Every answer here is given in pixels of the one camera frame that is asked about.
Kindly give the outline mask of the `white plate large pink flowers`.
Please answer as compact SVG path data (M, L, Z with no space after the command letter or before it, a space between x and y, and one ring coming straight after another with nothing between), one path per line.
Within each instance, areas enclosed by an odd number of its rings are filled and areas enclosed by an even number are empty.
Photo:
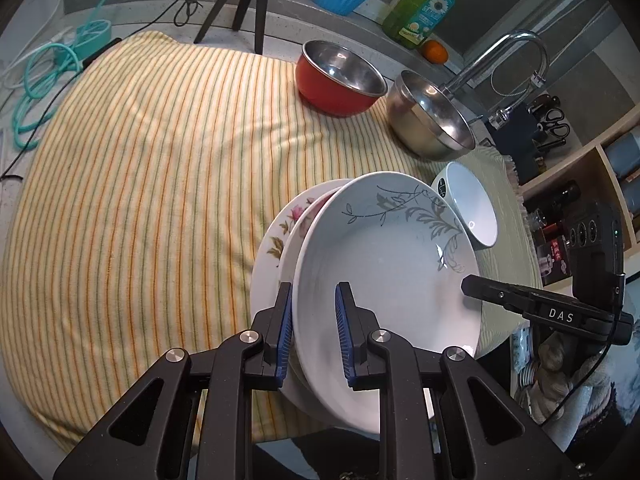
M323 182L315 191L310 190L300 204L288 208L288 218L293 221L293 226L284 243L279 263L279 282L294 282L294 274L298 256L302 249L305 237L326 202L339 191L348 179ZM290 360L288 361L288 374L282 387L283 394L288 400L299 400L302 393L308 389L306 379L300 370L296 356L295 341L291 342Z

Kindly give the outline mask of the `yellow striped cloth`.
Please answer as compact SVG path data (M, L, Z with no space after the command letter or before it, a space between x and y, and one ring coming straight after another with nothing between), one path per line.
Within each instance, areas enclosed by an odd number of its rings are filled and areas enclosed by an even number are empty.
M35 152L1 263L1 354L18 404L71 450L166 350L250 325L270 222L324 181L431 182L386 119L300 96L292 63L142 32L66 93Z

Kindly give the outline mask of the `white pale-blue ceramic bowl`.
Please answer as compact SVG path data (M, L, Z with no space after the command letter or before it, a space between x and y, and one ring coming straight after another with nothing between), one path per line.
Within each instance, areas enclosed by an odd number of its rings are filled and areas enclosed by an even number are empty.
M498 220L480 180L460 162L448 162L432 188L452 208L476 249L494 247Z

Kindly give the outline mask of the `red steel bowl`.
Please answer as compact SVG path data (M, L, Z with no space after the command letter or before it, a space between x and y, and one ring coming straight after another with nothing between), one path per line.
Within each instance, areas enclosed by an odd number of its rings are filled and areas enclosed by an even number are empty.
M309 40L295 66L298 93L314 108L335 117L368 110L387 93L380 71L349 48L328 40Z

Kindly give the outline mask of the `knife block with scissors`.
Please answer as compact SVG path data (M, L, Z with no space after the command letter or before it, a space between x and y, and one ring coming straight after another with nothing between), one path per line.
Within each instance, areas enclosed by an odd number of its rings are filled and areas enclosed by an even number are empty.
M518 183L525 184L546 171L544 158L566 144L570 125L558 96L537 96L521 103L504 127L494 133L499 152L512 158Z

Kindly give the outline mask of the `white plate small pink flowers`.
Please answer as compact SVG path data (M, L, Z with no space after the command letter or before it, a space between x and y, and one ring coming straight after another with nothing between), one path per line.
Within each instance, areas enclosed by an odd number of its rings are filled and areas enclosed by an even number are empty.
M322 183L295 196L268 226L259 245L250 279L250 318L254 318L261 310L271 308L276 302L280 286L278 281L280 257L293 226L293 221L288 218L288 208L300 204L310 194L310 190L315 191ZM291 402L312 418L330 425L337 425L337 419L317 399L307 381L306 386L308 389L302 393L302 397Z

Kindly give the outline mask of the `beige gloved hand cloth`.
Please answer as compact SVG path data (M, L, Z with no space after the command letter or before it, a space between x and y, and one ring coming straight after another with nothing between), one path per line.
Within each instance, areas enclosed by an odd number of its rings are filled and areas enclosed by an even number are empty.
M566 451L578 431L604 414L612 398L613 363L599 351L586 356L569 336L554 333L538 347L533 382L518 403Z

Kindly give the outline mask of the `white plate grey leaf pattern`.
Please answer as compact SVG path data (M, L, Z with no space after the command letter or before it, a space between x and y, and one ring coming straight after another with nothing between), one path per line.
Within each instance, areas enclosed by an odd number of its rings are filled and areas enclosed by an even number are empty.
M334 297L347 282L381 327L434 352L474 353L480 301L461 290L478 266L452 209L422 181L380 171L345 184L311 223L293 278L297 359L312 393L341 426L376 434L378 393L343 372Z

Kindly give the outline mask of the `stainless steel bowl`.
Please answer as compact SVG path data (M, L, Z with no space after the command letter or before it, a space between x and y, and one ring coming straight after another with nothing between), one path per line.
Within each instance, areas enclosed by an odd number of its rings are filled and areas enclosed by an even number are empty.
M396 77L386 115L399 141L423 159L451 162L476 147L470 125L454 103L411 70Z

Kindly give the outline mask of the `green dish soap bottle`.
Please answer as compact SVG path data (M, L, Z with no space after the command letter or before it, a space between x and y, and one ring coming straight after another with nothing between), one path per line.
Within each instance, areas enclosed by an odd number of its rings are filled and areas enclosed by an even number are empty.
M385 35L409 50L417 49L457 0L399 0L384 18Z

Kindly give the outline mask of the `wooden shelf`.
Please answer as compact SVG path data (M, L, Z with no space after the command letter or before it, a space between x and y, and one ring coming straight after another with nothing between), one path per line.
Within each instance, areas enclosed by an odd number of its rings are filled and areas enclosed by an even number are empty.
M585 198L605 200L615 206L622 218L624 261L628 282L639 273L639 234L634 230L622 188L605 155L604 147L638 125L639 107L635 105L600 136L540 176L520 186L524 200L531 200L566 180L575 180Z

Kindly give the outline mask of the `orange fruit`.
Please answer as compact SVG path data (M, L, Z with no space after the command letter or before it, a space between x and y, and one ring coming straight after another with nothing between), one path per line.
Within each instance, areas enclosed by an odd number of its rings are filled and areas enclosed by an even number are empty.
M435 65L444 65L449 60L448 50L436 40L425 41L421 53L428 62Z

